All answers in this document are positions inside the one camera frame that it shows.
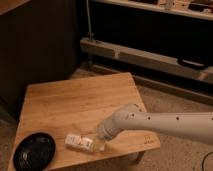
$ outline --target shelf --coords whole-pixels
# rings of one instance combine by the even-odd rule
[[[125,6],[129,8],[144,9],[144,10],[155,11],[155,12],[162,12],[162,13],[169,13],[169,14],[205,19],[205,20],[213,20],[213,13],[211,13],[212,11],[197,12],[197,11],[188,9],[190,0],[182,0],[182,1],[175,0],[173,1],[172,3],[173,5],[171,6],[170,9],[165,9],[166,0],[159,0],[157,4],[148,4],[148,3],[135,2],[130,0],[92,0],[92,1]]]
[[[28,1],[30,0],[0,0],[0,15],[13,10]]]

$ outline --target metal frame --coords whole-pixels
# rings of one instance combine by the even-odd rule
[[[213,67],[205,70],[194,70],[177,63],[176,58],[145,52],[125,46],[83,38],[80,41],[83,52],[103,56],[145,68],[170,73],[173,75],[213,84]]]
[[[191,10],[184,11],[184,10],[173,9],[172,5],[174,0],[166,0],[165,6],[158,6],[158,5],[152,5],[152,4],[146,4],[146,3],[137,3],[134,1],[125,1],[125,0],[92,0],[92,1],[125,6],[129,8],[137,8],[137,9],[144,9],[144,10],[155,11],[155,12],[182,15],[182,16],[205,19],[205,20],[213,20],[213,14],[205,14],[205,13],[195,12]]]

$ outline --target table leg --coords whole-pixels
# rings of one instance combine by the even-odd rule
[[[140,161],[142,160],[142,157],[143,157],[144,154],[145,154],[144,151],[139,152],[138,155],[137,155],[137,157],[136,157],[136,159],[134,160],[134,163],[135,164],[139,164]]]

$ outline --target dark wooden cabinet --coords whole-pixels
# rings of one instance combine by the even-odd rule
[[[32,0],[0,16],[0,103],[14,118],[27,85],[69,77],[78,44],[74,0]]]

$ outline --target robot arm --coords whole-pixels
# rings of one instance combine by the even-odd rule
[[[150,114],[128,104],[98,125],[98,136],[109,141],[124,130],[150,130],[213,144],[213,112]]]

